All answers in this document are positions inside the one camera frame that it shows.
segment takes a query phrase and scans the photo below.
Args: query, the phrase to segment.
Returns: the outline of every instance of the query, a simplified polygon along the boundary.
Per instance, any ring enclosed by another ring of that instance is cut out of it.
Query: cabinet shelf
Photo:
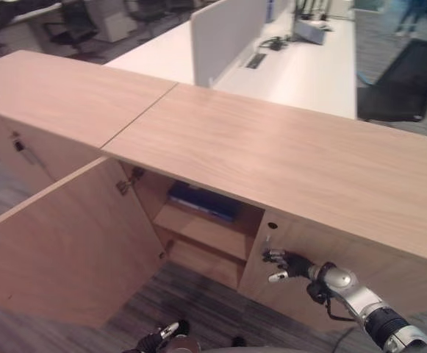
[[[234,223],[190,207],[167,202],[154,223],[186,238],[247,261],[263,210],[244,204]]]
[[[243,264],[180,239],[170,242],[167,253],[170,261],[233,289],[243,276]]]

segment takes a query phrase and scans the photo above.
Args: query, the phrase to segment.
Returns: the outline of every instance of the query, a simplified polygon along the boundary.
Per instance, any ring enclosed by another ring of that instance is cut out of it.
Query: black cable
[[[344,332],[344,334],[342,336],[340,336],[340,338],[337,340],[336,344],[334,344],[334,348],[332,349],[331,353],[336,353],[337,352],[337,348],[339,348],[340,343],[347,337],[349,336],[352,331],[355,330],[355,327],[352,327],[350,329],[348,329],[347,331]]]
[[[331,313],[331,298],[329,298],[329,296],[326,298],[326,309],[328,310],[329,318],[331,318],[333,320],[347,321],[347,322],[355,321],[353,318],[343,318],[341,316],[332,315],[332,313]]]

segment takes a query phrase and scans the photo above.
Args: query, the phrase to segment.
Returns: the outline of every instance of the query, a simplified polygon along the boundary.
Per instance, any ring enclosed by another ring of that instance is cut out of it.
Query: white desk
[[[292,16],[284,11],[266,25],[257,45],[273,36],[290,33]],[[308,110],[356,118],[356,58],[354,23],[330,20],[322,46],[294,42],[267,54],[253,70],[238,63],[214,89]]]
[[[285,10],[266,24],[258,43],[290,33]],[[293,43],[282,51],[262,49],[268,56],[256,70],[236,63],[214,89],[328,114],[356,117],[354,23],[331,20],[334,32],[323,46]],[[139,74],[193,84],[190,23],[186,22],[107,63]]]
[[[106,65],[193,85],[190,22],[167,31]]]
[[[44,13],[49,13],[49,12],[51,12],[51,11],[53,11],[53,10],[59,9],[60,7],[61,7],[61,4],[60,4],[60,3],[58,3],[58,4],[54,4],[54,5],[51,5],[51,6],[45,7],[45,8],[43,8],[43,9],[39,9],[39,10],[35,10],[35,11],[31,11],[30,13],[24,13],[23,15],[16,16],[16,17],[12,20],[12,22],[9,24],[9,26],[10,26],[11,24],[16,24],[16,23],[19,23],[19,22],[23,22],[23,21],[29,20],[30,18],[37,17],[37,16],[42,15],[42,14],[44,14]]]

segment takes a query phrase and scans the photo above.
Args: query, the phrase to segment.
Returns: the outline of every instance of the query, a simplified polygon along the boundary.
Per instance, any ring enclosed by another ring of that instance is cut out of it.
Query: open cabinet door
[[[162,264],[116,160],[99,158],[0,216],[0,307],[99,327]]]

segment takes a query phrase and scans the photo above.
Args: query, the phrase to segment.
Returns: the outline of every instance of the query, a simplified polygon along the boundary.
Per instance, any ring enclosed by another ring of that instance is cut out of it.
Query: person's leg
[[[414,11],[414,8],[415,8],[415,5],[417,4],[417,1],[418,0],[409,0],[406,11],[404,12],[403,17],[401,17],[401,20],[399,21],[399,25],[398,25],[398,28],[396,29],[396,32],[400,32],[403,30],[404,22],[406,22],[407,18]]]
[[[426,12],[426,7],[427,0],[417,0],[416,7],[414,9],[414,19],[412,20],[412,24],[409,27],[409,33],[415,32],[417,23]]]

